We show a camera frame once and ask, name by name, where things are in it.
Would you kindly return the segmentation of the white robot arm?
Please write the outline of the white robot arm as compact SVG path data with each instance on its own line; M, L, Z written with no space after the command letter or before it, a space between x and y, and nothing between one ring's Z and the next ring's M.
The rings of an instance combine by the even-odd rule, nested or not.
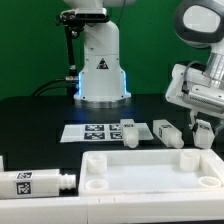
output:
M70 9L60 18L71 32L85 34L84 68L78 76L76 100L96 105L128 98L126 75L119 64L118 27L110 21L109 7L122 0L64 0ZM209 48L206 65L177 63L166 100L224 121L224 0L182 0L174 27L177 36L195 48Z

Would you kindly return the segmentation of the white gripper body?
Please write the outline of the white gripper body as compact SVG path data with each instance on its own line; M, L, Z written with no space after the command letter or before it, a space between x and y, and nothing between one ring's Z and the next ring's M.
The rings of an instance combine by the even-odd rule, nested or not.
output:
M176 64L165 97L170 103L224 119L224 90L213 87L201 70Z

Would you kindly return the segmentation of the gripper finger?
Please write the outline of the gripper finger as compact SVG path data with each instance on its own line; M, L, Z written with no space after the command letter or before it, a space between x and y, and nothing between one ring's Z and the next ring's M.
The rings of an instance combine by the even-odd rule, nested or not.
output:
M189 124L189 127L190 127L190 130L192 132L195 131L195 125L196 125L196 117L198 115L198 111L195 111L195 110L191 110L190 111L190 124Z
M219 125L216 127L216 134L218 134L222 129L224 129L224 120L220 120Z

